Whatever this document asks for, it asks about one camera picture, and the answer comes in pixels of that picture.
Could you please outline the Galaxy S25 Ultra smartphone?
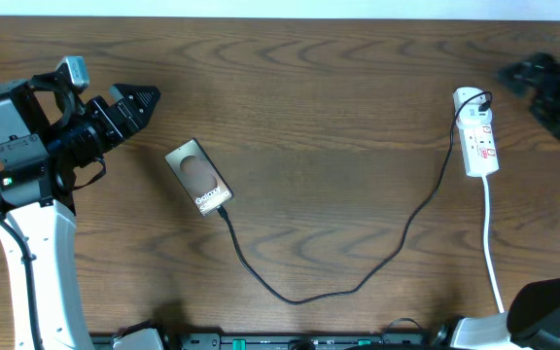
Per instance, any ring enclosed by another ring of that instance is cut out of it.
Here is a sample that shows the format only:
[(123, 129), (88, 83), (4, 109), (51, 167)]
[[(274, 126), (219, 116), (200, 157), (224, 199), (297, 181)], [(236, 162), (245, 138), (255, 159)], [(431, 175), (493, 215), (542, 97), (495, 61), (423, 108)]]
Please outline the Galaxy S25 Ultra smartphone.
[(202, 216), (234, 198), (228, 183), (195, 138), (164, 158)]

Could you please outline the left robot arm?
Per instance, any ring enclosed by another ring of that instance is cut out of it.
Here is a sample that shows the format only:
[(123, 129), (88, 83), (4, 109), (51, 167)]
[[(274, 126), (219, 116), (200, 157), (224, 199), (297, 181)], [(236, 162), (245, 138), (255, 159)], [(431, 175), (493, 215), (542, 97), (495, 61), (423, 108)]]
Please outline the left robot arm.
[(76, 168), (145, 128), (160, 92), (114, 84), (108, 104), (54, 74), (0, 86), (0, 242), (17, 349), (91, 349), (74, 240)]

